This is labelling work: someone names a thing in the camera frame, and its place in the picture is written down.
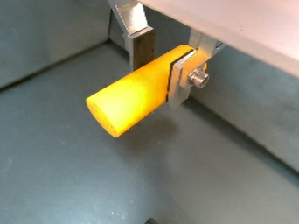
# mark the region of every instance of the bolt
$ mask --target bolt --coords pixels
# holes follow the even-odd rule
[[[223,43],[220,41],[218,41],[218,44],[216,44],[215,48],[219,50],[222,45],[223,45]]]
[[[196,88],[203,88],[210,80],[210,75],[204,73],[199,68],[190,74],[190,83]]]

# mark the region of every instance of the white panel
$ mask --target white panel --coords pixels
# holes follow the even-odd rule
[[[139,2],[299,77],[298,0]]]

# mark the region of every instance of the screw head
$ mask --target screw head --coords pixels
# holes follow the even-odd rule
[[[210,80],[210,75],[200,69],[195,69],[190,75],[190,83],[196,88],[203,88]]]

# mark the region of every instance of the yellow plastic rod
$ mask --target yellow plastic rod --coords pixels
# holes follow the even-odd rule
[[[166,102],[171,64],[191,50],[178,46],[87,99],[91,114],[114,137]]]

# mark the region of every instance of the metal clamp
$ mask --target metal clamp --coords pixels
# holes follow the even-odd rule
[[[192,86],[198,88],[206,86],[210,76],[204,73],[203,66],[224,48],[222,42],[194,29],[190,46],[198,50],[172,63],[167,103],[174,109],[188,99]]]
[[[124,33],[131,70],[155,59],[155,29],[148,26],[143,5],[135,0],[108,0]]]

